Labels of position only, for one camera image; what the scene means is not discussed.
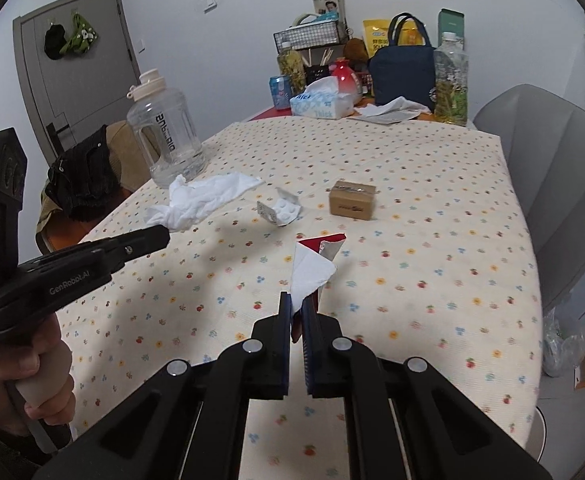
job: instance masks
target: small brown box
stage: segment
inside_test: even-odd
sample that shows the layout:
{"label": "small brown box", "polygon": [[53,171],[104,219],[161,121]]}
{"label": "small brown box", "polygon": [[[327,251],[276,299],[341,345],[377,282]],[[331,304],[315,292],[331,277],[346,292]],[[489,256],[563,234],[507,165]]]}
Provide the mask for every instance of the small brown box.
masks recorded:
{"label": "small brown box", "polygon": [[338,180],[329,193],[330,214],[370,220],[376,191],[375,186]]}

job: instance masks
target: gray chair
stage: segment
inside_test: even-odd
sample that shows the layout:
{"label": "gray chair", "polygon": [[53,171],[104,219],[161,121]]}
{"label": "gray chair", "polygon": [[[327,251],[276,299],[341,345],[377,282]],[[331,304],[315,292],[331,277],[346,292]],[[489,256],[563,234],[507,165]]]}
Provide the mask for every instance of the gray chair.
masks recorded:
{"label": "gray chair", "polygon": [[524,84],[485,105],[474,123],[501,138],[546,313],[585,272],[585,111]]}

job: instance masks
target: tablecloth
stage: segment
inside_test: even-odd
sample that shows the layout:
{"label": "tablecloth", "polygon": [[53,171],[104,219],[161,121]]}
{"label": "tablecloth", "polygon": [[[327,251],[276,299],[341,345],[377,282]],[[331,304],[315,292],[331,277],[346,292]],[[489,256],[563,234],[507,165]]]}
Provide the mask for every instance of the tablecloth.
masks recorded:
{"label": "tablecloth", "polygon": [[[232,124],[204,146],[199,178],[241,171],[264,183],[60,311],[78,433],[171,359],[207,362],[250,336],[289,287],[297,240],[344,232],[320,312],[379,356],[423,356],[525,444],[541,372],[540,293],[498,137],[426,121],[278,118]],[[330,215],[340,178],[377,186],[373,220]],[[285,227],[256,213],[278,186],[303,206]],[[144,227],[145,208],[166,202],[147,183],[88,239]],[[348,478],[343,403],[306,395],[300,347],[290,395],[251,401],[244,480]]]}

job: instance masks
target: transparent plastic bag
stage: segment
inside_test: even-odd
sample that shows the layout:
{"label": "transparent plastic bag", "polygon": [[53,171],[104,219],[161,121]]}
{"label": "transparent plastic bag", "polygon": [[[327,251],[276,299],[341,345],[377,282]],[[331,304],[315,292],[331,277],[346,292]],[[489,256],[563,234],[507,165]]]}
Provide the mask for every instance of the transparent plastic bag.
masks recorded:
{"label": "transparent plastic bag", "polygon": [[550,377],[572,372],[585,355],[585,323],[551,310],[543,318],[543,371]]}

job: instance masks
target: finger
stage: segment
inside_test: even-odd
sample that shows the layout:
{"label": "finger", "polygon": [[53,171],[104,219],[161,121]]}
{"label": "finger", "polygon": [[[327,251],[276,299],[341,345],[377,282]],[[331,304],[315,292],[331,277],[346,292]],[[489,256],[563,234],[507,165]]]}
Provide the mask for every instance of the finger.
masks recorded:
{"label": "finger", "polygon": [[39,369],[39,356],[30,347],[0,343],[0,388],[4,381],[24,379]]}
{"label": "finger", "polygon": [[66,382],[61,387],[61,390],[51,399],[46,400],[38,408],[33,408],[29,404],[24,406],[26,413],[33,420],[39,418],[46,418],[47,416],[55,415],[59,413],[67,405],[70,396],[72,395],[72,389],[75,387],[75,381],[71,376],[68,376]]}
{"label": "finger", "polygon": [[38,354],[45,354],[55,348],[59,341],[61,341],[59,321],[56,314],[50,314],[32,335],[32,348]]}
{"label": "finger", "polygon": [[58,426],[60,424],[68,424],[70,423],[74,416],[75,416],[75,405],[77,404],[77,399],[75,394],[70,395],[70,399],[66,406],[61,410],[59,413],[55,415],[47,416],[44,418],[44,422],[48,424],[48,426]]}

